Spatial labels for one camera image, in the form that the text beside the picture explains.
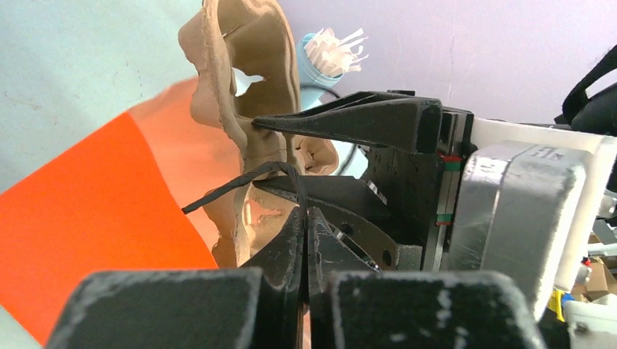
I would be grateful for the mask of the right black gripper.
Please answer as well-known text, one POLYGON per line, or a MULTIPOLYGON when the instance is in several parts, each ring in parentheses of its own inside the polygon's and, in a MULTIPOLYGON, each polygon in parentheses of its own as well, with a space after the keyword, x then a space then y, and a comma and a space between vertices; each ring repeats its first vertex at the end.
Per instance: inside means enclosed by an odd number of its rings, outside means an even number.
POLYGON ((356 92, 294 114, 258 116, 254 127, 365 147, 362 179, 301 176, 310 207, 384 270, 441 263, 474 114, 438 99, 356 92))

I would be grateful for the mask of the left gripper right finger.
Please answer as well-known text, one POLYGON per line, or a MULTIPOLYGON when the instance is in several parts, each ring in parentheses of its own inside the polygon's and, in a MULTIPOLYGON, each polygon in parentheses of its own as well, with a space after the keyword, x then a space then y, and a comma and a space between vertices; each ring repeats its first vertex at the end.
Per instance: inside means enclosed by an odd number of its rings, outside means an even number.
POLYGON ((314 348, 544 348, 514 282, 495 272, 376 271, 308 211, 314 348))

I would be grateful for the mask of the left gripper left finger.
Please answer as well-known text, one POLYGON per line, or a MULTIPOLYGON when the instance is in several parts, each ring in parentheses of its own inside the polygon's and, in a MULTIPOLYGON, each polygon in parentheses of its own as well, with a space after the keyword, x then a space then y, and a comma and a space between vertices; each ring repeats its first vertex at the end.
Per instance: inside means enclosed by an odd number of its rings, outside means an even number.
POLYGON ((299 348, 301 211, 245 266, 107 271, 65 304, 48 348, 299 348))

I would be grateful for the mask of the single brown pulp carrier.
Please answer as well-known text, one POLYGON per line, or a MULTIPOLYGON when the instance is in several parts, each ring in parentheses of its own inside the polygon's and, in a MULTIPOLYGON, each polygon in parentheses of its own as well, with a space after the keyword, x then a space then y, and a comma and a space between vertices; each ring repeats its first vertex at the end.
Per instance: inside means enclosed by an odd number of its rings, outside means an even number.
MULTIPOLYGON (((329 140, 257 128, 258 116, 300 110, 295 42, 276 1, 204 1, 178 33, 198 73, 190 114, 221 128, 239 149, 241 173, 282 161, 302 175, 329 175, 339 163, 329 140)), ((222 268, 248 261, 281 230, 293 205, 252 185, 204 208, 219 238, 212 255, 222 268)))

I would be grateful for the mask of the orange paper bag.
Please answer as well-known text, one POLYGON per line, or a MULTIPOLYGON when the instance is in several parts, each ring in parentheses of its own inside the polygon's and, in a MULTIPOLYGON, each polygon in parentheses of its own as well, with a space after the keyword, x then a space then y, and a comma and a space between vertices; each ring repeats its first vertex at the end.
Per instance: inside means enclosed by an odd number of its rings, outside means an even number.
POLYGON ((1 195, 1 306, 17 329, 49 337, 70 293, 102 270, 234 267, 217 242, 224 196, 181 208, 239 174, 238 151, 217 126, 190 116, 196 78, 108 122, 1 195))

